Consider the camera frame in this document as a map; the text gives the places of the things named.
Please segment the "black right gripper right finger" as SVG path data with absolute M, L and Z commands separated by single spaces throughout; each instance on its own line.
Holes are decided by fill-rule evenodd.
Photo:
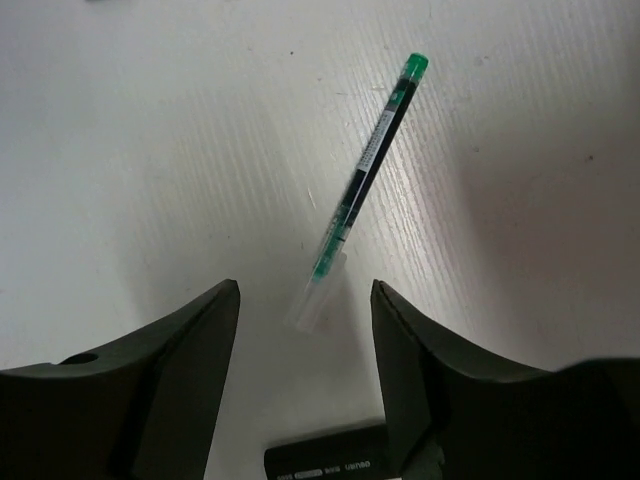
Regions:
M 371 310 L 389 456 L 401 477 L 638 477 L 636 359 L 534 368 L 440 325 L 382 281 Z

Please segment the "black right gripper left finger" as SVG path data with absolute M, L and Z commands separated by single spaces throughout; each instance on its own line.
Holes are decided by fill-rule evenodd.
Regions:
M 239 318 L 225 280 L 58 363 L 1 374 L 5 479 L 201 479 Z

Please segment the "green gel pen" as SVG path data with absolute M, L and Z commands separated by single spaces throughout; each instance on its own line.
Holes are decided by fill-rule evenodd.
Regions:
M 346 262 L 342 252 L 344 245 L 428 65 L 428 58 L 420 53 L 412 53 L 407 58 L 337 202 L 319 244 L 309 280 L 286 317 L 287 323 L 301 331 L 314 329 L 325 304 L 337 289 Z

